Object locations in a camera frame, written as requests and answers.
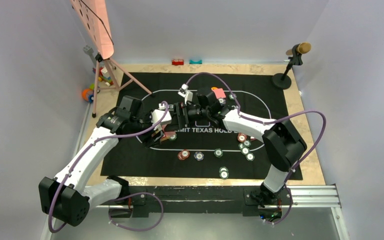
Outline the red playing card box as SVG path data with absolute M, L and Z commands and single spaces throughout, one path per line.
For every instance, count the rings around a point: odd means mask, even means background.
M 164 141 L 172 141 L 169 140 L 169 137 L 176 134 L 175 131 L 167 131 L 165 130 L 167 125 L 161 125 L 159 126 L 156 131 L 152 134 L 152 139 L 155 141 L 159 141 L 159 143 L 162 143 Z

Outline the red chip stack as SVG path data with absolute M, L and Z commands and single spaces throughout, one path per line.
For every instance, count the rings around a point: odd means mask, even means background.
M 177 158 L 181 161 L 184 161 L 186 160 L 187 158 L 189 158 L 190 156 L 190 152 L 186 149 L 184 150 L 181 150 L 178 154 L 177 154 Z

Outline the red-backed card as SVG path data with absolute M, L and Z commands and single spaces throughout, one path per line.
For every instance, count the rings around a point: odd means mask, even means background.
M 212 91 L 214 92 L 215 97 L 217 99 L 225 99 L 226 98 L 226 94 L 222 88 L 215 88 L 215 89 L 212 89 Z

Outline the blue chip stack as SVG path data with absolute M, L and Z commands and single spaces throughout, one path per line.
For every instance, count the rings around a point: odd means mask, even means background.
M 194 158 L 197 160 L 197 161 L 202 161 L 204 159 L 204 154 L 201 152 L 201 151 L 196 151 L 194 153 Z

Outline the green chip stack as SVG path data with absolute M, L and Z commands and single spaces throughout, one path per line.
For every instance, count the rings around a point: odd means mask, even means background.
M 224 152 L 222 149 L 220 148 L 217 148 L 214 150 L 213 154 L 217 157 L 217 158 L 221 158 L 223 155 L 224 155 Z

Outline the red chips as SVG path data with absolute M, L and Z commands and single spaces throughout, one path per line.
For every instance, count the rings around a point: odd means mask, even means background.
M 243 133 L 239 133 L 237 135 L 237 140 L 241 143 L 245 142 L 247 140 L 247 135 L 246 134 L 243 134 Z

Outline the green chips group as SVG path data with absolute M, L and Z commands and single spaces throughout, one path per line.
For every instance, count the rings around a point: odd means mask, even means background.
M 246 157 L 246 159 L 252 162 L 255 159 L 254 154 L 250 150 L 251 142 L 249 140 L 245 140 L 239 143 L 240 152 Z

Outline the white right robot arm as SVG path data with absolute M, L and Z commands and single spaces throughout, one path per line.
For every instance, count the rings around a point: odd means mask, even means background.
M 198 102 L 192 101 L 194 94 L 180 90 L 184 102 L 173 106 L 171 122 L 165 130 L 174 132 L 191 127 L 196 121 L 209 122 L 211 126 L 253 137 L 263 143 L 270 168 L 261 185 L 260 196 L 268 204 L 280 198 L 287 176 L 293 165 L 307 150 L 307 144 L 289 119 L 276 121 L 258 118 L 240 112 L 239 108 L 224 103 L 210 88 L 200 88 L 196 92 Z

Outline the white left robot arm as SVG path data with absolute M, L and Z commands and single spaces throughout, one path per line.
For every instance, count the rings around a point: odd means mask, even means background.
M 135 198 L 145 198 L 148 192 L 130 191 L 129 182 L 118 176 L 108 176 L 102 183 L 87 186 L 100 161 L 121 139 L 143 137 L 152 144 L 163 136 L 163 126 L 172 117 L 169 104 L 162 101 L 157 109 L 143 118 L 139 116 L 142 101 L 124 96 L 121 103 L 103 114 L 91 136 L 73 159 L 53 178 L 44 177 L 39 185 L 42 212 L 48 215 L 48 229 L 57 233 L 65 225 L 82 223 L 88 212 L 106 202 L 134 205 Z

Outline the black poker table mat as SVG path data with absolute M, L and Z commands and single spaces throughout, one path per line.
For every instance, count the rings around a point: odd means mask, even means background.
M 286 117 L 288 108 L 283 90 L 276 88 L 269 75 L 219 74 L 217 77 L 191 73 L 135 72 L 134 76 L 153 91 L 148 95 L 142 88 L 131 84 L 119 92 L 118 98 L 131 96 L 142 100 L 142 113 L 155 109 L 166 101 L 172 106 L 183 98 L 178 90 L 184 83 L 191 90 L 200 88 L 222 88 L 232 90 L 237 100 L 228 99 L 230 106 L 241 106 L 241 111 L 265 119 Z M 253 141 L 250 151 L 254 160 L 248 161 L 241 153 L 238 134 L 212 127 L 209 122 L 198 121 L 190 128 L 179 130 L 176 140 L 166 140 L 153 148 L 147 148 L 137 138 L 124 138 L 105 156 L 101 175 L 124 177 L 168 177 L 168 178 L 218 178 L 219 169 L 226 167 L 230 179 L 264 179 L 270 168 L 270 161 L 264 145 Z M 221 149 L 223 156 L 217 158 L 215 149 Z M 190 152 L 189 158 L 179 160 L 182 150 Z M 204 159 L 194 158 L 195 152 L 202 152 Z

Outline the red toy block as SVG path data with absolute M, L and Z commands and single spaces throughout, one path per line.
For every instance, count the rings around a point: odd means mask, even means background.
M 181 59 L 181 58 L 175 58 L 175 59 L 172 59 L 172 60 L 171 60 L 171 64 L 172 64 L 173 66 L 183 66 L 184 63 L 185 63 L 184 60 Z

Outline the teal toy block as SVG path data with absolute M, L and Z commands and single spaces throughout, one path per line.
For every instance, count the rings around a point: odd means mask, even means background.
M 202 59 L 190 59 L 189 64 L 190 65 L 201 65 L 203 63 Z

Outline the colourful toy block pile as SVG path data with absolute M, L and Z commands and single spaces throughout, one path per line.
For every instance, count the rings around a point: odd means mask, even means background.
M 99 68 L 98 81 L 104 82 L 108 87 L 114 84 L 107 68 L 102 66 Z

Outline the gold microphone on stand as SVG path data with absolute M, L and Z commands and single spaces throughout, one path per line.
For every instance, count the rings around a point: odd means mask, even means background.
M 286 51 L 289 62 L 285 68 L 284 73 L 276 73 L 272 76 L 271 81 L 273 85 L 281 90 L 286 90 L 291 87 L 292 79 L 288 76 L 293 66 L 301 66 L 303 64 L 302 55 L 308 53 L 312 49 L 309 42 L 302 42 L 294 45 L 291 49 Z

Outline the pink music stand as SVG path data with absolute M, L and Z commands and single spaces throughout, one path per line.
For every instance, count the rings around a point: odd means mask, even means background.
M 91 58 L 95 63 L 92 117 L 95 118 L 97 116 L 98 92 L 109 90 L 120 91 L 129 84 L 136 83 L 146 93 L 152 96 L 153 93 L 145 85 L 113 59 L 115 48 L 106 2 L 104 0 L 71 0 L 70 4 L 77 13 L 97 50 L 97 54 Z M 113 82 L 112 86 L 107 86 L 104 82 L 98 81 L 100 67 L 106 67 L 108 70 Z M 122 71 L 125 76 L 129 77 L 129 80 L 126 83 L 120 83 L 115 76 L 115 70 Z

